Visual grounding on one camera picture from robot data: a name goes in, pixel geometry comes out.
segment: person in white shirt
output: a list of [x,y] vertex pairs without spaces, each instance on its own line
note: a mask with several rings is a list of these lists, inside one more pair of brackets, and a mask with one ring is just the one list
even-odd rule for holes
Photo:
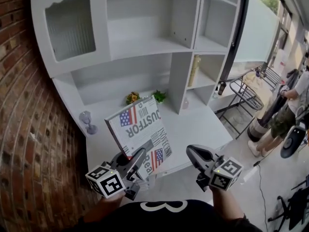
[[258,143],[248,142],[249,149],[258,157],[265,157],[270,150],[277,147],[287,136],[289,130],[295,125],[297,110],[300,107],[300,97],[303,92],[308,93],[309,71],[305,71],[299,78],[296,86],[290,91],[284,91],[281,95],[288,99],[288,102],[280,109],[276,116],[271,120],[271,129],[267,132],[264,139]]

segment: green shorts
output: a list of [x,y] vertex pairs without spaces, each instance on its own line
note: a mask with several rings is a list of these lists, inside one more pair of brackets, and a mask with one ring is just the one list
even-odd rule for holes
[[291,111],[288,104],[285,104],[270,122],[271,136],[273,138],[280,136],[284,139],[295,124],[295,114]]

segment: beige cloth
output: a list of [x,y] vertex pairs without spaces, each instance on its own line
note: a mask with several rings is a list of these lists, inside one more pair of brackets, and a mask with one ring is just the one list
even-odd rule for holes
[[260,98],[264,107],[255,113],[255,117],[261,119],[268,108],[268,104],[272,97],[269,85],[261,78],[255,75],[255,72],[249,72],[243,77],[245,85],[254,90],[257,97]]

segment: white printed box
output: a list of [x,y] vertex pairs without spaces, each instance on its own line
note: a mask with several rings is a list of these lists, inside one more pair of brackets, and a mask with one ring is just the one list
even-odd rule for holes
[[105,121],[119,148],[129,159],[139,149],[146,149],[146,159],[138,170],[143,179],[172,154],[154,96],[126,106]]

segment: american flag print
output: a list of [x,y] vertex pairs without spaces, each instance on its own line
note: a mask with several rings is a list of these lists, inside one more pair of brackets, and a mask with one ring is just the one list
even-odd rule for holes
[[121,127],[137,124],[135,106],[130,107],[129,109],[122,112],[119,115],[119,118]]
[[151,152],[151,163],[153,166],[153,170],[157,169],[158,166],[163,163],[163,150],[157,149],[154,152]]

